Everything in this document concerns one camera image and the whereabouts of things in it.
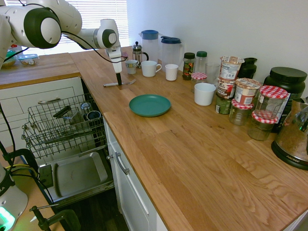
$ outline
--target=white cabinet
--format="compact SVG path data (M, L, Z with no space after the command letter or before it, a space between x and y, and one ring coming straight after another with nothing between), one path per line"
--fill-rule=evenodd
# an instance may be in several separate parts
M119 211L130 231L167 231L150 198L104 120Z
M22 125L28 119L29 107L38 105L39 101L65 99L81 94L83 94L83 88L80 77L0 90L0 102L12 129L16 149L26 147L26 142L21 139L21 136L23 134ZM12 145L2 113L0 113L0 140L4 147Z

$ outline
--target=dishwasher rack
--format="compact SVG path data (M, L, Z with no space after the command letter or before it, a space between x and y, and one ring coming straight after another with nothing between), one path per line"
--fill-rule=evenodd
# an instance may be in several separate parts
M28 122L23 126L22 139L35 158L70 149L77 149L82 156L106 146L102 115L88 120L81 109L83 103L90 103L93 110L98 111L89 93L28 108ZM54 117L68 106L65 114Z

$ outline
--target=green plate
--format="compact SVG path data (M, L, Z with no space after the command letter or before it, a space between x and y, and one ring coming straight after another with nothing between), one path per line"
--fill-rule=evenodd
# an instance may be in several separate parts
M140 95L129 102L129 108L133 113L143 117L160 116L170 107L170 101L160 95Z

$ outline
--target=stainless steel appliance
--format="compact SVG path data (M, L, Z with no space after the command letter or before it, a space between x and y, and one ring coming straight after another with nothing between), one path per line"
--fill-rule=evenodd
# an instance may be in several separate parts
M308 97L292 100L292 109L271 147L284 162L308 170Z
M22 138L40 163L40 180L59 206L114 187L104 154L103 118L100 113L87 116L91 111L84 110L85 104L98 112L90 94L28 109Z

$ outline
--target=window blind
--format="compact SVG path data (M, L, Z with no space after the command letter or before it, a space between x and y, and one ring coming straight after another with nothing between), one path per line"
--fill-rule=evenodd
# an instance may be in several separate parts
M122 47L129 45L128 40L128 18L126 0L66 0L73 5L81 14L82 28L99 28L101 19L114 19L119 31L119 40ZM7 0L8 5L21 6L18 0ZM30 48L25 54L36 53L38 55L55 53L72 53L84 51L72 40L61 36L59 44L52 49Z

